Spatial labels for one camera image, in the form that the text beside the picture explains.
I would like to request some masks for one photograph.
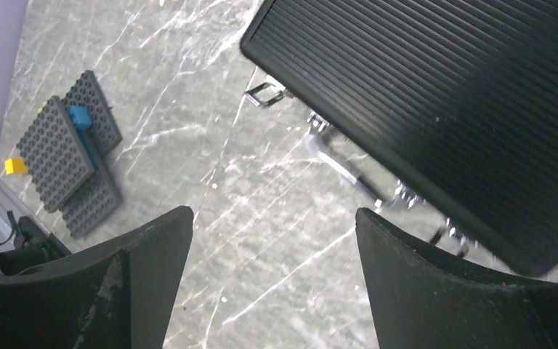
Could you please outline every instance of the gray plastic tile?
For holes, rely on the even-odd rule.
[[[61,212],[73,238],[83,238],[105,220],[121,204],[122,198],[94,143],[89,150],[95,154],[97,171],[86,180],[63,205]]]
[[[94,172],[59,97],[48,100],[16,148],[48,212],[59,209]]]
[[[93,126],[88,131],[89,138],[97,147],[97,152],[101,157],[108,154],[123,140],[100,84],[92,71],[82,73],[76,84],[63,98],[63,104],[66,108],[72,105],[82,105],[89,110],[93,121]]]

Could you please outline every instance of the blue block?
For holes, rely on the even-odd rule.
[[[72,105],[69,107],[69,116],[73,122],[73,126],[78,131],[86,131],[93,125],[89,110],[81,105]]]

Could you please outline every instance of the marble surface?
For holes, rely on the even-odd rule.
[[[193,208],[164,348],[377,348],[353,227],[370,203],[302,145],[306,106],[263,111],[241,97],[264,78],[238,51],[259,2],[33,0],[0,171],[43,101],[92,69],[124,136],[107,160],[124,204],[76,241],[42,209],[30,178],[1,176],[74,252]],[[394,177],[352,143],[333,145],[394,190]],[[382,214],[422,238],[442,222],[427,206]],[[471,258],[505,270],[485,251]]]

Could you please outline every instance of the ribbed black panel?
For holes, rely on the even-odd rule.
[[[511,267],[558,262],[558,1],[267,1],[242,50]]]

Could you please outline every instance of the studded gray plate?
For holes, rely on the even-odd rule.
[[[51,97],[16,148],[48,212],[59,209],[94,172],[59,97]]]
[[[123,136],[116,126],[116,121],[114,121],[100,84],[92,71],[82,73],[76,84],[63,98],[63,104],[66,108],[72,105],[82,105],[89,110],[93,121],[93,125],[88,131],[89,138],[95,144],[101,157],[108,154],[122,141]]]
[[[61,208],[63,220],[73,238],[87,236],[122,202],[121,194],[92,142],[89,142],[89,149],[96,154],[97,171]]]

